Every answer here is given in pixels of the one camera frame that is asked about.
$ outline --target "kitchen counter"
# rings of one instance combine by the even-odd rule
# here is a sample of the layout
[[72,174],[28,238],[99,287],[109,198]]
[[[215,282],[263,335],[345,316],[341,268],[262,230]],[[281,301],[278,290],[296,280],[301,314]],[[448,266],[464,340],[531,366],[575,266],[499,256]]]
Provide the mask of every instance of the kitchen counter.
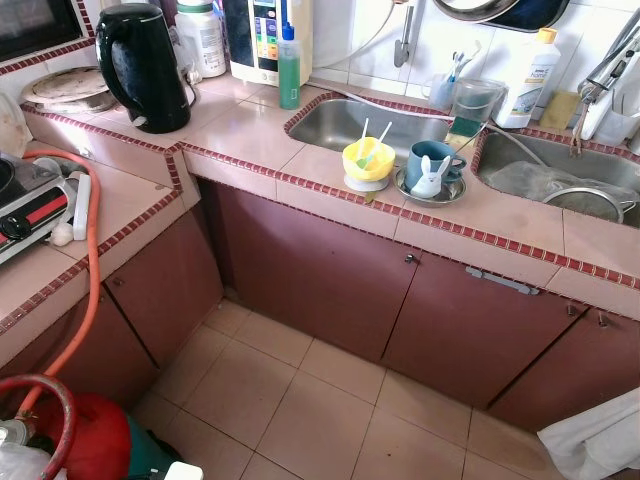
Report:
[[[414,111],[425,106],[416,99],[346,88],[388,106]],[[189,172],[197,176],[640,319],[640,230],[498,192],[470,168],[464,171],[465,197],[447,208],[412,204],[393,186],[366,205],[361,194],[344,185],[340,153],[294,140],[285,131],[292,117],[301,118],[331,93],[303,87],[302,108],[294,112],[278,108],[276,88],[243,83],[228,74],[202,82],[198,91],[189,125],[166,135],[137,130],[121,108],[73,120],[35,113],[27,117],[30,126],[68,123],[78,131],[181,150]],[[49,143],[72,142],[60,129],[57,136],[44,133]],[[467,147],[462,154],[471,161],[479,151]],[[160,166],[132,160],[125,167],[163,183]]]
[[[29,150],[54,148],[32,142]],[[100,274],[106,278],[185,213],[177,191],[92,162],[102,196]],[[0,366],[88,293],[87,242],[41,243],[0,265]]]

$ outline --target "white towel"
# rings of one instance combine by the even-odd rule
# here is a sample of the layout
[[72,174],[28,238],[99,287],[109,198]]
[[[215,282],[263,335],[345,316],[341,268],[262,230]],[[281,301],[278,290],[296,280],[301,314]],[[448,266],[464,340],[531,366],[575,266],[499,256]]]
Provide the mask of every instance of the white towel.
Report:
[[640,388],[538,432],[569,480],[640,469]]

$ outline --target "white rabbit figurine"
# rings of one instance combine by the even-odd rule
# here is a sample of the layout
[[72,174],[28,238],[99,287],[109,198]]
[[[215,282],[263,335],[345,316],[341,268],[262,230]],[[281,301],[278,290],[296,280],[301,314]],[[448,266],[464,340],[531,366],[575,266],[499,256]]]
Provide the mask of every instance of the white rabbit figurine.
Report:
[[411,195],[419,198],[432,198],[440,193],[442,189],[442,173],[449,166],[451,157],[447,156],[438,168],[437,172],[431,171],[431,159],[428,155],[422,157],[422,177],[418,180],[418,183],[411,189]]

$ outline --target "double sink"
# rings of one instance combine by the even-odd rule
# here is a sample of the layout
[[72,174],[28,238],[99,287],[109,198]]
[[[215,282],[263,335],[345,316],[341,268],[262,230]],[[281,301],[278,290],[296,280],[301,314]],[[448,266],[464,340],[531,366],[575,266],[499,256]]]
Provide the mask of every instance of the double sink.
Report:
[[[442,120],[390,112],[355,100],[332,99],[316,106],[289,134],[296,140],[341,152],[360,138],[367,117],[367,135],[374,137],[379,137],[387,123],[393,122],[384,143],[395,149],[397,165],[406,164],[411,145],[421,140],[443,141],[449,130],[449,125]],[[580,157],[573,158],[567,145],[526,135],[513,136],[549,167],[640,193],[639,164],[590,150],[583,150]],[[534,163],[516,144],[498,133],[491,133],[481,152],[476,175],[487,183],[494,172],[517,161]],[[623,223],[640,228],[640,206],[628,211]]]

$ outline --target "wooden cabinet door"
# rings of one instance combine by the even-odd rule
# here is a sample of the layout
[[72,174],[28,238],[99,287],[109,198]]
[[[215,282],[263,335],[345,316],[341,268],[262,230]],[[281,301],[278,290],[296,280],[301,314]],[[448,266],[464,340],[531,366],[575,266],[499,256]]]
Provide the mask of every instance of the wooden cabinet door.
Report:
[[106,280],[161,367],[222,298],[199,209],[183,215]]
[[218,186],[235,287],[275,320],[380,361],[416,269],[404,245]]
[[[42,373],[77,331],[87,303],[88,297],[58,319],[6,364],[0,376]],[[99,393],[129,408],[151,386],[157,373],[133,330],[103,290],[91,330],[57,378],[76,393]],[[14,398],[9,403],[17,408],[19,401]]]
[[423,253],[384,363],[485,408],[584,311],[569,314],[566,303],[476,278],[462,264]]
[[640,384],[640,322],[591,309],[489,410],[538,431]]

